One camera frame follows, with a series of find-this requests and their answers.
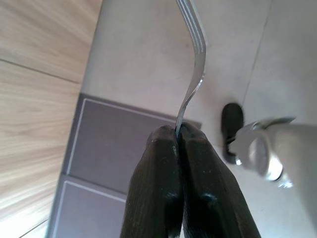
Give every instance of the wooden panel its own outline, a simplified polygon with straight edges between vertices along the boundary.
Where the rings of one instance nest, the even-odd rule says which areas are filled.
[[[102,0],[1,0],[0,58],[81,82]]]
[[[44,238],[49,222],[45,221],[25,234],[22,238]]]
[[[0,237],[49,217],[79,90],[0,61]]]

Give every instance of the white floor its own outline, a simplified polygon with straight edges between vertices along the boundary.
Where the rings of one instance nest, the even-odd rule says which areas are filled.
[[[317,1],[196,0],[208,41],[206,77],[185,117],[220,150],[222,107],[246,122],[296,116],[317,124]],[[194,64],[174,0],[105,0],[82,91],[177,115]],[[232,167],[264,238],[316,237],[293,190]]]

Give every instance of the wooden floor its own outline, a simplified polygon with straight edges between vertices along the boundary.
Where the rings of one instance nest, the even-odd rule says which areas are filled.
[[[0,1],[0,237],[43,237],[102,0]]]

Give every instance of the black shoe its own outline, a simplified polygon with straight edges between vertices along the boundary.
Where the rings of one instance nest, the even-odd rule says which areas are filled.
[[[237,103],[229,103],[222,109],[221,132],[223,136],[223,156],[231,164],[236,164],[236,155],[229,151],[229,144],[235,140],[236,133],[243,127],[242,108]]]

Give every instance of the white tile floor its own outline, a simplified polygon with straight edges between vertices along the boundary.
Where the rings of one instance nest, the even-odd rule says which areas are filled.
[[[206,78],[185,116],[218,149],[222,107],[246,121],[297,116],[317,124],[317,1],[196,0],[208,52]],[[105,0],[82,91],[176,115],[193,70],[189,33],[173,0]],[[292,190],[230,167],[264,238],[316,237]]]

